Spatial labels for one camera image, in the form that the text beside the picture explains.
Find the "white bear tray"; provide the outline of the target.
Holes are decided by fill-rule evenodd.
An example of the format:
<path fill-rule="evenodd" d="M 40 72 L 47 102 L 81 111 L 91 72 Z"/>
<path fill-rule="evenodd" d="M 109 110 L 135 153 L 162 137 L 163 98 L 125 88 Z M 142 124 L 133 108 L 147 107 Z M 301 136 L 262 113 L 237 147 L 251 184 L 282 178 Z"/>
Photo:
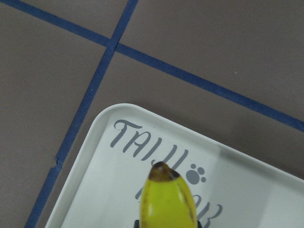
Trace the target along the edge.
<path fill-rule="evenodd" d="M 187 182 L 204 228 L 301 228 L 304 182 L 133 104 L 93 121 L 48 228 L 131 228 L 151 166 Z"/>

